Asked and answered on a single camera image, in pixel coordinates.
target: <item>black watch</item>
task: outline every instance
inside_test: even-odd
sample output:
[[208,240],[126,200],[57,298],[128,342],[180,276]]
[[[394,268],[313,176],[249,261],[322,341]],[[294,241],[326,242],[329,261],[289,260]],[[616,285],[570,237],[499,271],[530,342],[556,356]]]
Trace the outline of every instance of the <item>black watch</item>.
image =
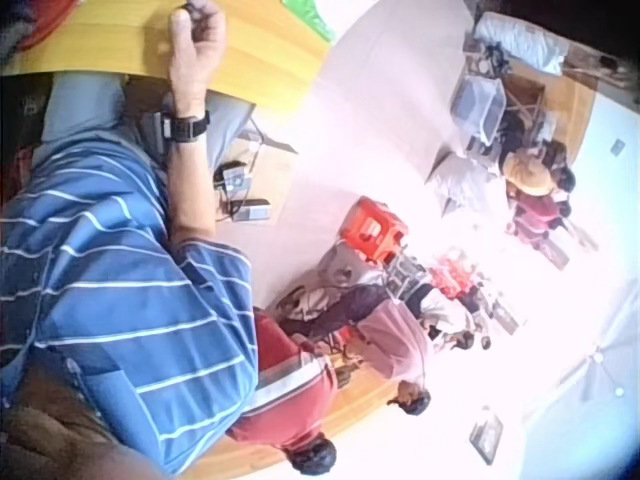
[[175,118],[162,115],[162,137],[176,143],[195,142],[200,135],[207,131],[209,112],[205,110],[204,117]]

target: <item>green object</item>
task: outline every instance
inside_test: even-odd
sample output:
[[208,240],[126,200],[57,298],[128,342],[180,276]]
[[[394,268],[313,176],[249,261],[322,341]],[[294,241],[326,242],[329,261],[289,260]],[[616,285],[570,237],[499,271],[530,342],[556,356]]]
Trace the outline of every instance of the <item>green object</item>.
[[336,39],[336,33],[318,13],[315,0],[282,0],[282,4],[327,42]]

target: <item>red and white shirt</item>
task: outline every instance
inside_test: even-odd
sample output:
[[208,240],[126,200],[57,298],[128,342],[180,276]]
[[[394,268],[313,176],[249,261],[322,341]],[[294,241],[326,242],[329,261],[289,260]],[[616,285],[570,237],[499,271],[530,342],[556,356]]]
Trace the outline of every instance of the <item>red and white shirt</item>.
[[298,345],[256,312],[259,379],[238,421],[227,432],[238,442],[296,450],[320,431],[337,391],[328,357]]

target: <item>wooden table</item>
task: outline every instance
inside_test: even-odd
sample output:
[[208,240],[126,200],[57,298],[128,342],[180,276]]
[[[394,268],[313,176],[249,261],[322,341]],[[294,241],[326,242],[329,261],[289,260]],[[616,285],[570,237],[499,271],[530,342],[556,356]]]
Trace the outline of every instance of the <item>wooden table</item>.
[[[4,74],[88,70],[165,77],[176,0],[86,0]],[[279,0],[218,0],[228,47],[210,87],[288,113],[300,104],[329,45]]]

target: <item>orange plastic chair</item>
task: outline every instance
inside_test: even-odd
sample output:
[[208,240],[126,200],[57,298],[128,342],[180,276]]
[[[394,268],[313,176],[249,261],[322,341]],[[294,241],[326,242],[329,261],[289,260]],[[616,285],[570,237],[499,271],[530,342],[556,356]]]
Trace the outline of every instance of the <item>orange plastic chair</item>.
[[368,197],[360,197],[340,229],[340,237],[351,248],[378,264],[387,264],[398,254],[408,233],[409,227],[385,204]]

